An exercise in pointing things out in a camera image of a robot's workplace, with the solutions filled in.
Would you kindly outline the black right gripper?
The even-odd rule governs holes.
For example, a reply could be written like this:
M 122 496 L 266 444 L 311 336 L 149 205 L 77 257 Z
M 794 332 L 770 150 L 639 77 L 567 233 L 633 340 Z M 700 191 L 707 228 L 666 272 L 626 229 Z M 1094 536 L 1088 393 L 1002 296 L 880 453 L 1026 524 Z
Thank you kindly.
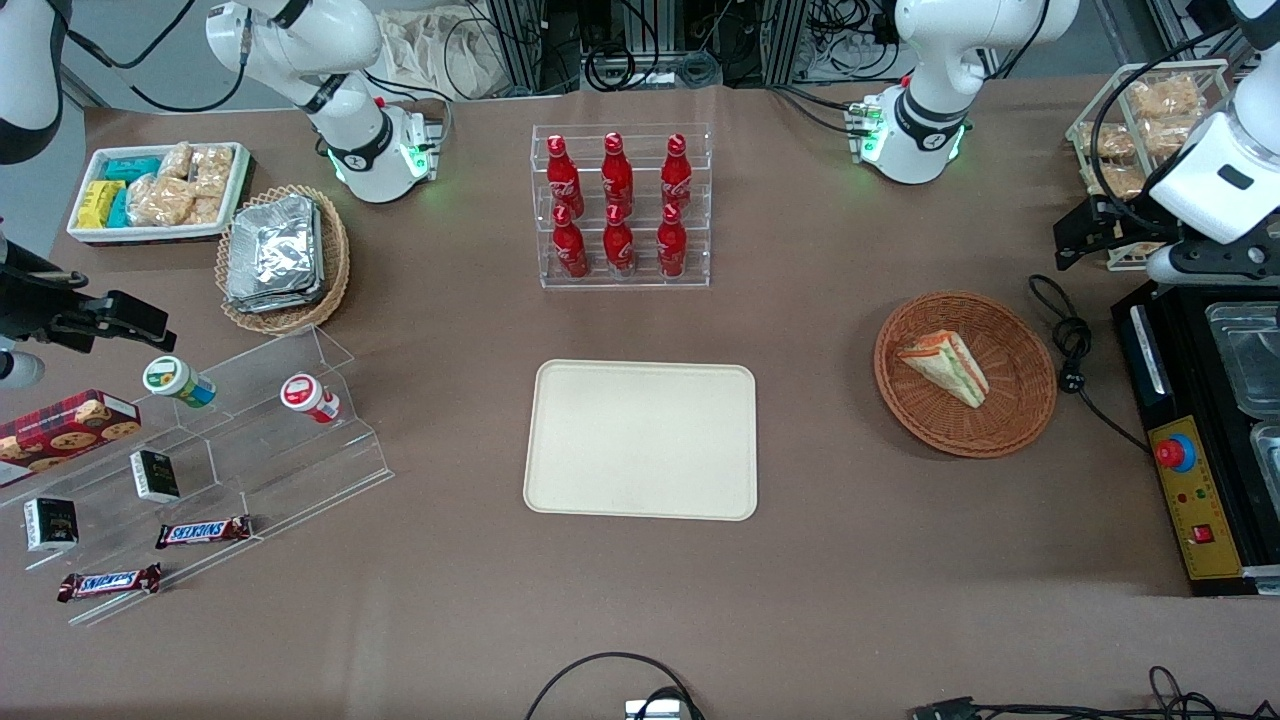
M 67 290 L 87 287 L 90 278 L 79 272 L 60 272 L 46 258 L 9 240 L 3 238 L 1 246 L 1 334 L 6 340 L 24 341 L 61 310 Z M 47 282 L 28 282 L 10 270 L 24 274 L 59 272 L 55 274 L 58 288 Z M 169 331 L 166 323 L 168 313 L 164 310 L 113 290 L 100 299 L 84 296 L 72 310 L 60 314 L 60 345 L 90 354 L 96 340 L 129 340 L 172 354 L 177 333 Z

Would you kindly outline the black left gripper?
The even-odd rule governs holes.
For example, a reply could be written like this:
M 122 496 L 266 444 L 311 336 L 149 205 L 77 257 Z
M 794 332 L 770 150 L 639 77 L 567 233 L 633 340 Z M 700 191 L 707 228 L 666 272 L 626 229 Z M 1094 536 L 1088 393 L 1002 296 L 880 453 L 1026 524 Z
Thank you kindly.
M 1092 193 L 1053 223 L 1056 270 L 1110 270 L 1146 265 L 1161 249 L 1183 240 L 1180 222 L 1146 195 L 1130 201 Z

